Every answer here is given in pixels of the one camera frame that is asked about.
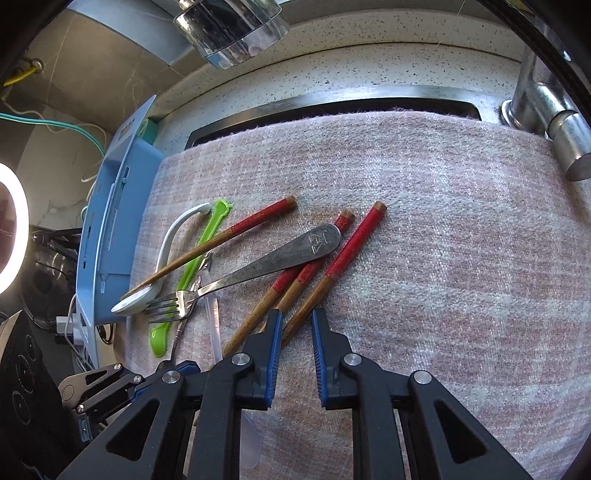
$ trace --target engraved logo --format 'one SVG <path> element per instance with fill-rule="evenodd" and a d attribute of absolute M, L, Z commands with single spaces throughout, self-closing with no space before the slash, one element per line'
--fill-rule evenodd
<path fill-rule="evenodd" d="M 322 235 L 316 235 L 314 233 L 311 233 L 309 235 L 310 243 L 312 244 L 312 253 L 314 255 L 316 255 L 318 253 L 318 250 L 320 249 L 322 244 L 328 245 L 328 241 L 326 240 L 326 237 L 324 236 L 325 233 L 326 232 L 322 232 Z"/>

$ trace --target red painted chopstick tip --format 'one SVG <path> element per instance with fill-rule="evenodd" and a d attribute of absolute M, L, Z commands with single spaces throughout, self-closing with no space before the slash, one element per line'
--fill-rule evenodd
<path fill-rule="evenodd" d="M 345 233 L 353 221 L 355 221 L 355 214 L 352 210 L 345 208 L 335 220 L 335 227 L 337 227 L 341 233 Z M 321 269 L 323 263 L 324 258 L 319 258 L 318 260 L 313 260 L 308 263 L 301 269 L 300 274 L 297 276 L 297 281 L 301 284 L 307 285 L 310 280 L 312 280 L 312 277 L 314 277 L 314 275 L 316 275 Z"/>
<path fill-rule="evenodd" d="M 274 215 L 288 212 L 289 210 L 293 210 L 296 207 L 297 199 L 293 195 L 290 195 L 283 200 L 279 200 L 279 202 L 269 205 L 267 208 L 263 208 L 260 212 L 257 212 L 254 215 L 241 220 L 240 222 L 232 225 L 230 228 L 235 235 L 239 235 L 240 233 L 244 233 L 254 226 L 259 225 L 260 223 L 263 223 L 265 220 Z"/>
<path fill-rule="evenodd" d="M 296 265 L 295 267 L 288 268 L 281 272 L 281 275 L 277 277 L 277 280 L 275 280 L 272 285 L 273 290 L 280 294 L 285 292 L 287 287 L 289 287 L 296 279 L 301 269 L 301 265 Z"/>
<path fill-rule="evenodd" d="M 355 255 L 361 249 L 363 243 L 374 231 L 380 220 L 384 218 L 386 210 L 387 207 L 384 203 L 374 203 L 374 206 L 371 207 L 370 211 L 361 224 L 359 224 L 357 230 L 353 233 L 345 247 L 326 270 L 325 275 L 327 277 L 337 280 L 343 274 Z"/>

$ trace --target blue plastic tray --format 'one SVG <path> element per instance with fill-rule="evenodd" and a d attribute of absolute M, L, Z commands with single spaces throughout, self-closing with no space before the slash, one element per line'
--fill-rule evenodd
<path fill-rule="evenodd" d="M 142 105 L 113 137 L 82 227 L 77 312 L 82 317 L 83 337 L 91 357 L 96 352 L 95 326 L 124 319 L 113 315 L 111 308 L 129 290 L 139 227 L 164 158 L 136 136 L 154 98 Z"/>

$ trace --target yellow cable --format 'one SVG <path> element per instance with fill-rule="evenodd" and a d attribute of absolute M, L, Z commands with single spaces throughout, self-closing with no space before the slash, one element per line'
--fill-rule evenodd
<path fill-rule="evenodd" d="M 24 72 L 19 73 L 18 75 L 15 75 L 14 77 L 10 77 L 6 82 L 4 82 L 4 86 L 10 87 L 11 85 L 14 85 L 15 83 L 18 83 L 21 80 L 24 80 L 25 78 L 30 77 L 36 71 L 37 71 L 37 67 L 31 67 L 30 69 L 25 70 Z"/>

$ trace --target white spoon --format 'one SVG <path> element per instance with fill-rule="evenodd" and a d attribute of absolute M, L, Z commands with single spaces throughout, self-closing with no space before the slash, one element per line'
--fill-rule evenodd
<path fill-rule="evenodd" d="M 173 244 L 174 236 L 176 235 L 180 226 L 196 213 L 202 213 L 204 215 L 207 215 L 211 211 L 211 209 L 212 206 L 210 203 L 202 203 L 201 205 L 197 205 L 195 207 L 190 208 L 173 222 L 173 224 L 166 232 L 166 235 L 164 235 L 164 240 L 162 241 L 162 246 L 160 247 L 160 252 L 158 253 L 156 269 L 154 271 L 157 272 L 158 270 L 160 270 L 168 264 L 168 255 L 170 254 L 170 248 Z M 161 278 L 160 280 L 157 280 L 154 283 L 145 286 L 140 291 L 135 292 L 129 297 L 125 297 L 117 305 L 111 308 L 111 312 L 116 315 L 125 316 L 141 312 L 147 307 L 147 303 L 150 300 L 154 300 L 158 296 L 160 290 L 162 289 L 163 281 L 164 279 Z"/>

